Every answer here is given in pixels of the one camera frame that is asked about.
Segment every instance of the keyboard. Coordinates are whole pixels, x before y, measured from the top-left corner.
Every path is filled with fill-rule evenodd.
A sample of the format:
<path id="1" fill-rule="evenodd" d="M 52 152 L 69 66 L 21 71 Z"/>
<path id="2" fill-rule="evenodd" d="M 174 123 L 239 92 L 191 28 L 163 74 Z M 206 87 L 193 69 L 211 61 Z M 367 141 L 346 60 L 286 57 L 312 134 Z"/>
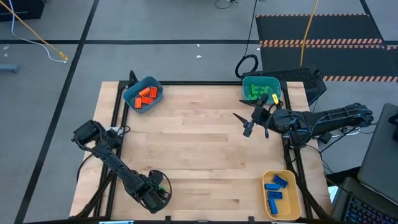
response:
<path id="1" fill-rule="evenodd" d="M 392 218 L 373 208 L 369 204 L 361 202 L 353 197 L 350 198 L 347 204 L 344 221 L 371 224 L 398 224 L 397 219 Z"/>

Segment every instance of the teal bin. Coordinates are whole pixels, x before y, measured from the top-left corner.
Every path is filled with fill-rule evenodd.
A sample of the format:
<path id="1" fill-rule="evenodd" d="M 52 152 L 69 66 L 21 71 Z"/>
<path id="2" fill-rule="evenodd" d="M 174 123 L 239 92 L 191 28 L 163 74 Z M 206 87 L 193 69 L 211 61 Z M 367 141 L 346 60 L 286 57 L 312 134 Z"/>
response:
<path id="1" fill-rule="evenodd" d="M 156 99 L 149 105 L 142 104 L 142 109 L 135 109 L 136 97 L 140 97 L 138 93 L 147 87 L 157 87 Z M 163 87 L 154 77 L 145 77 L 143 80 L 130 87 L 130 89 L 123 94 L 123 98 L 135 112 L 142 114 L 163 99 Z"/>
<path id="2" fill-rule="evenodd" d="M 268 86 L 268 104 L 273 104 L 274 100 L 272 99 L 272 95 L 276 94 L 278 99 L 280 100 L 281 92 L 280 92 L 280 83 L 279 80 L 274 77 L 246 77 L 243 79 L 243 99 L 248 100 L 249 95 L 251 94 L 251 85 L 256 86 Z"/>

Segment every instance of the black metal table frame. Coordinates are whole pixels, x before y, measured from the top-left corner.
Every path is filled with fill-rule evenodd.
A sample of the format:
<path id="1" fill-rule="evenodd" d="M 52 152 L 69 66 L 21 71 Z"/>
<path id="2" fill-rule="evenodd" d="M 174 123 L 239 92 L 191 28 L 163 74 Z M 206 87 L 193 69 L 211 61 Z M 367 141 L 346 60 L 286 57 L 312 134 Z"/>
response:
<path id="1" fill-rule="evenodd" d="M 129 88 L 138 82 L 137 77 L 135 76 L 134 72 L 132 72 L 132 71 L 130 71 L 129 79 L 130 80 L 127 80 L 127 81 L 119 81 L 118 91 L 116 93 L 116 101 L 115 101 L 114 108 L 113 108 L 111 126 L 117 125 L 116 123 L 117 123 L 117 118 L 118 118 L 118 114 L 119 114 L 119 108 L 120 108 L 120 104 L 121 104 L 121 97 L 122 97 L 123 90 L 126 87 Z M 242 81 L 162 81 L 162 82 L 160 82 L 160 84 L 162 84 L 162 85 L 235 85 L 235 86 L 239 86 L 239 85 L 242 85 Z M 285 81 L 281 81 L 281 89 L 284 94 L 285 106 L 287 109 L 291 110 L 289 93 L 287 91 L 287 84 Z M 126 125 L 128 110 L 129 110 L 129 106 L 127 103 L 125 103 L 124 108 L 123 108 L 123 114 L 122 114 L 120 127 L 124 127 Z M 289 142 L 284 141 L 284 139 L 282 138 L 282 143 L 283 143 L 284 151 L 289 152 L 289 149 L 290 149 Z M 122 144 L 120 145 L 120 147 L 118 147 L 116 149 L 116 155 L 118 157 L 120 157 L 120 155 L 121 155 L 122 148 L 123 148 L 123 137 L 122 137 Z M 295 158 L 297 161 L 298 175 L 300 176 L 301 181 L 307 187 L 300 151 L 295 150 L 294 153 L 295 153 Z M 291 161 L 290 155 L 288 156 L 288 158 L 285 157 L 285 161 L 286 161 L 286 164 L 288 167 L 289 166 L 288 163 L 289 163 L 289 161 Z M 102 171 L 101 171 L 101 177 L 99 180 L 100 185 L 104 182 L 107 174 L 108 174 L 108 168 L 106 167 L 106 165 L 103 165 Z M 105 212 L 105 217 L 108 220 L 111 218 L 112 209 L 113 209 L 114 193 L 116 190 L 116 179 L 117 179 L 117 177 L 114 177 L 112 179 L 111 185 L 109 188 L 109 195 L 108 195 L 108 201 L 106 204 L 106 212 Z M 310 207 L 310 204 L 308 203 L 306 198 L 303 198 L 303 201 L 304 201 L 305 212 L 306 212 L 307 217 L 313 218 L 312 209 Z M 98 200 L 98 202 L 94 208 L 93 217 L 100 217 L 101 204 L 102 204 L 102 197 Z"/>

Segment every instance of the floor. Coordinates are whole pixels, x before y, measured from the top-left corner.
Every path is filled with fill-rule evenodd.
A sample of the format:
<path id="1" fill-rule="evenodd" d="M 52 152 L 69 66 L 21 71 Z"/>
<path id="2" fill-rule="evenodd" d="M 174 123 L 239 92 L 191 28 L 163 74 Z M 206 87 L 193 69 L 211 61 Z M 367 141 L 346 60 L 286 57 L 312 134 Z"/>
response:
<path id="1" fill-rule="evenodd" d="M 256 13 L 310 13 L 313 2 L 265 0 L 258 2 Z M 367 3 L 384 39 L 398 40 L 394 10 L 398 3 L 394 0 L 367 0 Z M 151 75 L 159 80 L 237 80 L 234 68 L 244 53 L 253 4 L 254 1 L 240 0 L 222 10 L 214 7 L 214 0 L 99 0 L 87 40 L 165 41 L 87 44 L 76 68 L 71 70 L 93 0 L 51 0 L 46 4 L 41 20 L 27 23 L 44 39 L 76 40 L 56 45 L 69 56 L 68 64 L 51 62 L 44 50 L 35 45 L 0 44 L 0 63 L 21 66 L 17 74 L 0 74 L 2 222 L 13 223 L 16 218 L 47 130 L 52 120 L 57 121 L 53 114 L 69 72 L 75 69 L 59 120 L 53 123 L 55 131 L 25 222 L 68 217 L 76 171 L 83 157 L 83 151 L 70 139 L 79 125 L 93 117 L 102 81 L 125 80 L 130 69 L 139 78 Z M 359 0 L 320 0 L 317 12 L 362 13 L 363 8 Z M 0 40 L 14 39 L 10 27 L 10 22 L 0 23 Z M 19 23 L 15 32 L 35 39 Z M 258 39 L 256 26 L 251 38 Z M 173 41 L 176 39 L 192 41 L 181 44 Z M 199 40 L 224 41 L 197 44 L 204 43 Z M 258 45 L 251 44 L 248 53 L 259 56 Z M 242 71 L 250 66 L 244 64 Z M 398 104 L 393 97 L 398 95 L 397 83 L 326 82 L 326 85 L 328 91 L 319 99 L 316 111 L 360 102 L 378 117 L 384 103 Z M 344 138 L 325 151 L 323 158 L 333 172 L 359 166 L 370 138 L 371 134 Z"/>

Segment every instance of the wooden tabletop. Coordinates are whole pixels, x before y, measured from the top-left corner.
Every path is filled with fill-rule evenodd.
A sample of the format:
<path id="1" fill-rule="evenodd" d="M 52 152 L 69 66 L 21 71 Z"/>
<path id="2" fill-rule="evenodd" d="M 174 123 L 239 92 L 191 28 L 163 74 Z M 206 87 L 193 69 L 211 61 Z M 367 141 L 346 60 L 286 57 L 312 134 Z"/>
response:
<path id="1" fill-rule="evenodd" d="M 117 86 L 117 82 L 101 86 L 94 120 L 104 127 L 111 122 Z M 128 196 L 118 179 L 112 219 L 164 220 L 171 215 L 172 220 L 245 221 L 248 216 L 271 220 L 264 208 L 261 177 L 267 170 L 285 169 L 282 141 L 272 131 L 266 139 L 259 126 L 250 138 L 242 135 L 242 124 L 232 113 L 249 119 L 253 107 L 238 101 L 241 88 L 164 86 L 164 99 L 146 114 L 129 110 L 131 131 L 125 135 L 121 159 L 145 175 L 151 169 L 163 171 L 171 180 L 173 195 L 167 207 L 151 214 Z M 290 82 L 288 89 L 292 109 L 308 110 L 303 84 Z M 309 145 L 317 147 L 316 141 Z M 320 156 L 310 147 L 301 152 L 308 189 L 330 213 Z M 93 157 L 83 166 L 70 215 L 80 212 L 98 188 L 102 164 Z M 303 202 L 301 208 L 304 217 Z"/>

